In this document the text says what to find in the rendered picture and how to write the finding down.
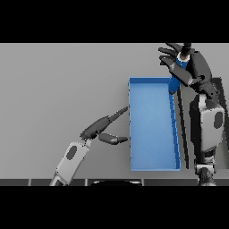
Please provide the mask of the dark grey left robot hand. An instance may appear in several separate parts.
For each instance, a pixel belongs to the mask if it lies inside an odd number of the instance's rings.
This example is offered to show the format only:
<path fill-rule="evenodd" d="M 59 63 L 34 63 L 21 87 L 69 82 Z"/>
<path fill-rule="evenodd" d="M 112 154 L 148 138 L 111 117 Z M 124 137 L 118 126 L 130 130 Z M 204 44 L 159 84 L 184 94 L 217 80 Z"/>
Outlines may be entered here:
<path fill-rule="evenodd" d="M 128 139 L 126 137 L 117 137 L 112 134 L 104 133 L 104 130 L 117 118 L 119 118 L 123 113 L 128 110 L 128 107 L 122 108 L 112 115 L 104 116 L 89 127 L 87 127 L 80 135 L 83 140 L 94 140 L 98 138 L 100 141 L 105 142 L 110 145 L 118 145 L 123 143 Z"/>

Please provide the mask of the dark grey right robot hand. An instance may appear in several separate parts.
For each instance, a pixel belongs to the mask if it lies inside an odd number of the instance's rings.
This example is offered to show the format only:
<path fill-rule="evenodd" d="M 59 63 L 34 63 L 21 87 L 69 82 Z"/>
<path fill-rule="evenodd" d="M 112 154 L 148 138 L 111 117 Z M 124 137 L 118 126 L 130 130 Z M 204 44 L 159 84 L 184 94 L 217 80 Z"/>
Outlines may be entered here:
<path fill-rule="evenodd" d="M 170 49 L 160 47 L 158 51 L 163 53 L 163 55 L 159 57 L 160 64 L 165 65 L 170 72 L 175 60 L 175 55 L 181 50 L 183 45 L 180 46 L 176 43 L 167 43 L 167 45 Z M 213 85 L 212 73 L 205 57 L 200 51 L 192 47 L 190 51 L 190 61 L 188 62 L 186 71 L 192 76 L 192 83 L 188 87 L 192 88 L 196 93 L 205 94 L 208 99 L 213 99 L 219 94 L 219 91 Z"/>

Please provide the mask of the blue pipe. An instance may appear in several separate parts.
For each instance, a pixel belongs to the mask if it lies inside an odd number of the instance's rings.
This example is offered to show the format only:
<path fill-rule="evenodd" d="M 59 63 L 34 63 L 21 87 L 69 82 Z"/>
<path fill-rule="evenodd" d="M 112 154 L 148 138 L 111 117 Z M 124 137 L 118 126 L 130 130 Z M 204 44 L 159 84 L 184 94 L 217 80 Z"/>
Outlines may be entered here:
<path fill-rule="evenodd" d="M 188 87 L 192 83 L 192 76 L 186 71 L 188 62 L 190 61 L 191 43 L 184 43 L 181 50 L 175 55 L 174 63 L 170 73 L 172 77 L 169 81 L 169 93 L 174 94 L 180 84 Z"/>

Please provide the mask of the blue bin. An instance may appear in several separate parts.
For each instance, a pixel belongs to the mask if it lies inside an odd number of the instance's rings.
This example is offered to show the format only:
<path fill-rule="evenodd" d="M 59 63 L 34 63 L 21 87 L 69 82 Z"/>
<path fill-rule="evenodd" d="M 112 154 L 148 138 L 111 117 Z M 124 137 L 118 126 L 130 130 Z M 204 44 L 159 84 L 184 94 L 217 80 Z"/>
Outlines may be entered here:
<path fill-rule="evenodd" d="M 181 159 L 169 77 L 130 77 L 131 170 L 179 171 Z"/>

